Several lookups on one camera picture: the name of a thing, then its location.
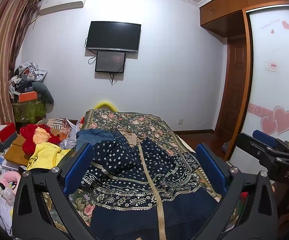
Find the navy patterned hooded garment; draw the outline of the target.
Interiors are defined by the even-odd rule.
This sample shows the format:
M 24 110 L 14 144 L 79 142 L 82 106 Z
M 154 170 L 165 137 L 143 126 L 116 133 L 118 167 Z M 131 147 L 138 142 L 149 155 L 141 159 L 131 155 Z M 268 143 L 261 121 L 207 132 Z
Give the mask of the navy patterned hooded garment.
M 154 159 L 151 139 L 131 148 L 119 131 L 113 135 L 105 150 L 93 148 L 81 180 L 91 231 L 99 239 L 191 239 L 218 202 L 202 189 L 162 200 L 159 189 L 193 185 L 191 171 L 179 170 L 174 156 Z

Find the white sliding door with hearts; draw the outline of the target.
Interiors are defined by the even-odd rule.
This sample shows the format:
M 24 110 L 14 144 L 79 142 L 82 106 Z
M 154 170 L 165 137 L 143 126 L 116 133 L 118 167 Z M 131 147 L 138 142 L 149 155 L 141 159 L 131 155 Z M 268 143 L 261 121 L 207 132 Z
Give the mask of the white sliding door with hearts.
M 242 132 L 289 141 L 289 5 L 247 11 L 252 81 Z

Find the yellow garment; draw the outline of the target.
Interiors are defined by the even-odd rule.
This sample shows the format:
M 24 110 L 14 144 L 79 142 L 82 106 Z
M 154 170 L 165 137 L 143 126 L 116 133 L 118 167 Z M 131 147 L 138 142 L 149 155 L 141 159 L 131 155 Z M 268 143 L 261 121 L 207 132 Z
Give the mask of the yellow garment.
M 34 154 L 29 159 L 27 170 L 35 168 L 50 170 L 57 166 L 68 152 L 70 149 L 63 150 L 60 146 L 50 142 L 37 144 Z

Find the brown cardboard box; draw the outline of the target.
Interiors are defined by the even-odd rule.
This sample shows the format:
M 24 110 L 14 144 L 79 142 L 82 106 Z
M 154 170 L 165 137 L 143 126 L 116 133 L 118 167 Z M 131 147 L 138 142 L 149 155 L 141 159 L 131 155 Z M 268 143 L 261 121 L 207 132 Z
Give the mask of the brown cardboard box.
M 8 162 L 27 166 L 35 152 L 35 147 L 32 137 L 24 138 L 22 135 L 18 135 L 8 148 L 4 158 Z

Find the red plush toy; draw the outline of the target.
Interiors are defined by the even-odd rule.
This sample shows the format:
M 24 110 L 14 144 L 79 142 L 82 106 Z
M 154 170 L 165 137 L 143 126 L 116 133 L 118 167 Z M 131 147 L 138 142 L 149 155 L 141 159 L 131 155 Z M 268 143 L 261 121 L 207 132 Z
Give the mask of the red plush toy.
M 37 144 L 50 142 L 58 145 L 60 143 L 59 136 L 53 134 L 51 128 L 46 124 L 28 124 L 20 128 L 20 134 L 25 139 L 22 150 L 29 156 L 35 152 Z

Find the grey white patterned cloth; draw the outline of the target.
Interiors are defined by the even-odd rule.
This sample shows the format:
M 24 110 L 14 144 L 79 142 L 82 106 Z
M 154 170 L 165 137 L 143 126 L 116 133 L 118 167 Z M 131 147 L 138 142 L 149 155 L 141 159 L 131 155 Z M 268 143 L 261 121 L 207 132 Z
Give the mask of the grey white patterned cloth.
M 72 123 L 70 120 L 66 120 L 69 127 L 71 128 L 70 133 L 68 134 L 68 137 L 60 142 L 60 147 L 63 150 L 69 150 L 74 148 L 77 144 L 77 138 L 76 135 L 80 131 L 82 124 L 80 121 L 77 121 L 76 124 Z

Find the red and white box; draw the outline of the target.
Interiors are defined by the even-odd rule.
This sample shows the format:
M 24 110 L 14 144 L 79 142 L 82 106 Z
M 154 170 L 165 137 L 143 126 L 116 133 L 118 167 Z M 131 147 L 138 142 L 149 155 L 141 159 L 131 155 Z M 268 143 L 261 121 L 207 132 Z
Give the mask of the red and white box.
M 13 122 L 7 122 L 4 125 L 0 125 L 0 143 L 5 142 L 15 132 L 16 129 Z

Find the folded blue denim jeans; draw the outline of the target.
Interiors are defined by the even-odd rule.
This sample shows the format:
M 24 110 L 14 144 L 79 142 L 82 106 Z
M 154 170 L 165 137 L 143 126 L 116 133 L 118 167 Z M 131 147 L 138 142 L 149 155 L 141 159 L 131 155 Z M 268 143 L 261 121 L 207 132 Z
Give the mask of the folded blue denim jeans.
M 113 142 L 114 135 L 101 129 L 88 129 L 77 132 L 76 139 L 76 150 L 79 150 L 86 142 L 91 144 L 96 151 L 100 151 L 105 150 Z

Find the green patterned storage bag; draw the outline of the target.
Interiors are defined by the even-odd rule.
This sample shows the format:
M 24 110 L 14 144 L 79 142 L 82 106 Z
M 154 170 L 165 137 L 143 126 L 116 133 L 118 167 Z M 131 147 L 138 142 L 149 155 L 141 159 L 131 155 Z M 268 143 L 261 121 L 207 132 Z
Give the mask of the green patterned storage bag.
M 43 100 L 31 100 L 13 103 L 14 120 L 16 122 L 36 123 L 38 118 L 46 116 Z

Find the green floral bedspread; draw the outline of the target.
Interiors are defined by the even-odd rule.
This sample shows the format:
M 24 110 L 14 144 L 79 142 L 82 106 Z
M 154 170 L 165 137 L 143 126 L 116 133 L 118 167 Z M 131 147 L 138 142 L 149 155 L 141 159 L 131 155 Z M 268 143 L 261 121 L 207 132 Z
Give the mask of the green floral bedspread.
M 50 128 L 59 131 L 60 141 L 68 137 L 71 128 L 67 119 L 42 119 L 39 124 L 46 124 Z M 191 193 L 202 189 L 208 193 L 216 202 L 222 198 L 212 187 L 208 176 L 196 161 L 196 152 L 181 137 L 173 132 L 170 127 L 158 116 L 142 113 L 112 112 L 106 109 L 91 109 L 80 120 L 81 130 L 101 129 L 107 132 L 119 131 L 126 139 L 131 148 L 137 148 L 144 139 L 151 139 L 158 148 L 154 150 L 154 159 L 160 157 L 176 158 L 176 163 L 181 171 L 190 170 L 193 185 L 159 189 L 162 200 L 173 200 L 179 193 Z

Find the orange box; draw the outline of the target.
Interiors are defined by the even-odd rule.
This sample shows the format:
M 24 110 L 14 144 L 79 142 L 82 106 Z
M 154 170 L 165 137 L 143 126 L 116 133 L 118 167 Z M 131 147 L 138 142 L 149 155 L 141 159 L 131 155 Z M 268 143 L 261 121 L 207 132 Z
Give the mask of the orange box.
M 36 100 L 37 97 L 38 97 L 38 94 L 36 91 L 21 93 L 19 95 L 19 103 Z

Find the pile of clutter with boxes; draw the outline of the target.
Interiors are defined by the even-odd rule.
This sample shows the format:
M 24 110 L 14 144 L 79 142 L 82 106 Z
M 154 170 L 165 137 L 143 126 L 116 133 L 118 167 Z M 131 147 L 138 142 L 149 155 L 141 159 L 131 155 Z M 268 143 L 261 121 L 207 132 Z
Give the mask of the pile of clutter with boxes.
M 12 103 L 19 102 L 21 93 L 36 91 L 37 99 L 53 105 L 54 99 L 51 92 L 44 84 L 48 74 L 47 70 L 41 69 L 38 64 L 27 61 L 15 69 L 14 75 L 9 80 L 9 95 Z

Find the white air conditioner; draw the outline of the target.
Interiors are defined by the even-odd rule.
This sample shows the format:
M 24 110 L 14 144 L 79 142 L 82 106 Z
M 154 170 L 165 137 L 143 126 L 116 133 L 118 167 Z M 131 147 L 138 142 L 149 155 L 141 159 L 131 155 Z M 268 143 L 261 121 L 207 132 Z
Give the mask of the white air conditioner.
M 80 9 L 86 0 L 42 0 L 39 15 L 44 16 L 55 12 Z

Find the small black wall monitor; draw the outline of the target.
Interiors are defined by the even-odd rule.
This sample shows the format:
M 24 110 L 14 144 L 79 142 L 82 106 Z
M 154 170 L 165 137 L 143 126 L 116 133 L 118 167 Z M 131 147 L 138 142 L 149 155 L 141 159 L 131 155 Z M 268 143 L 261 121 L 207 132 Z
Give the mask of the small black wall monitor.
M 95 72 L 123 73 L 125 53 L 115 51 L 98 51 L 96 56 Z

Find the black wall television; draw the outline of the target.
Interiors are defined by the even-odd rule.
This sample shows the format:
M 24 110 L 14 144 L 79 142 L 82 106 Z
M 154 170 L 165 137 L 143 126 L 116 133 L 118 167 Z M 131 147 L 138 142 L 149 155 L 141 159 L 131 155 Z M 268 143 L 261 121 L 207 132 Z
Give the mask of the black wall television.
M 91 21 L 86 39 L 86 49 L 137 53 L 140 44 L 140 36 L 140 24 Z

